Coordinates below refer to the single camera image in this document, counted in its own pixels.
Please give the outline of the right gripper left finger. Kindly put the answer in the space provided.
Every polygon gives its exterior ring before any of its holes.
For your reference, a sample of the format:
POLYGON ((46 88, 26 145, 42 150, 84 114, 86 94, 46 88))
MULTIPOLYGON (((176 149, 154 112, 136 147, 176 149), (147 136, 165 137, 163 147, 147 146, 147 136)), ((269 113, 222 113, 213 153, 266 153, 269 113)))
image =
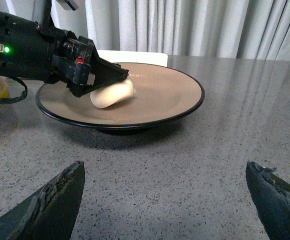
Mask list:
POLYGON ((84 163, 76 161, 0 217, 0 240, 70 239, 84 184, 84 163))

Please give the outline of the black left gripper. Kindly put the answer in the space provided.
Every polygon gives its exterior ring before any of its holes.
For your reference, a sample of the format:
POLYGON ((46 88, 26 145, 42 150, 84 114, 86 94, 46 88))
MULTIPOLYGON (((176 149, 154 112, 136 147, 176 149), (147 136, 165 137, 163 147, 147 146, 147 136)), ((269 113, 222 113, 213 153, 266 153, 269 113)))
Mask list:
POLYGON ((0 76, 62 81, 76 97, 127 79, 129 70, 94 49, 92 40, 56 28, 49 6, 34 7, 32 20, 0 11, 0 76))

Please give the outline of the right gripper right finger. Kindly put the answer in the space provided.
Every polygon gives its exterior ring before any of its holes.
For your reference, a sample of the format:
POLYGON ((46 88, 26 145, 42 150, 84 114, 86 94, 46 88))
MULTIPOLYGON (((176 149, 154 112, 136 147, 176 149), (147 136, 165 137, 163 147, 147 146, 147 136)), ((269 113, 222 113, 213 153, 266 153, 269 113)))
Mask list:
POLYGON ((247 185, 269 238, 290 240, 290 184, 274 175, 275 170, 247 162, 247 185))

